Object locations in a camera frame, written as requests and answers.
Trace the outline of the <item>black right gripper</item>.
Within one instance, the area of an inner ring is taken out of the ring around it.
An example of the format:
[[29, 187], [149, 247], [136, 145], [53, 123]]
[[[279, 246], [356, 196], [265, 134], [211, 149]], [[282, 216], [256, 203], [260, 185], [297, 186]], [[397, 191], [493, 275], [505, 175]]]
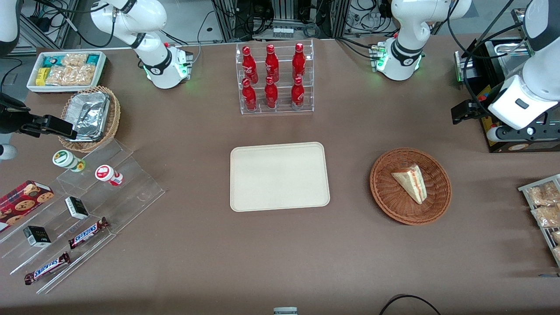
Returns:
[[30, 109], [20, 100], [1, 93], [0, 97], [0, 133], [14, 132], [39, 138], [42, 134], [54, 134], [75, 140], [77, 132], [74, 126], [52, 115], [32, 115]]

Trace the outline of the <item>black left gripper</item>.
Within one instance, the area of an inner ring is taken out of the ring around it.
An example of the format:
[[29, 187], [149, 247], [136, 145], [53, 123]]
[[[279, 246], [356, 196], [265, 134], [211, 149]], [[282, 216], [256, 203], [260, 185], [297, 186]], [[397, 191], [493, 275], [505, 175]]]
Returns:
[[494, 116], [485, 116], [489, 112], [487, 107], [479, 101], [465, 100], [463, 105], [456, 105], [451, 108], [451, 119], [454, 125], [470, 119], [481, 119], [482, 126], [486, 133], [492, 128], [495, 130], [491, 134], [559, 134], [560, 111], [558, 109], [547, 110], [544, 114], [536, 118], [526, 127], [517, 130], [506, 125]]

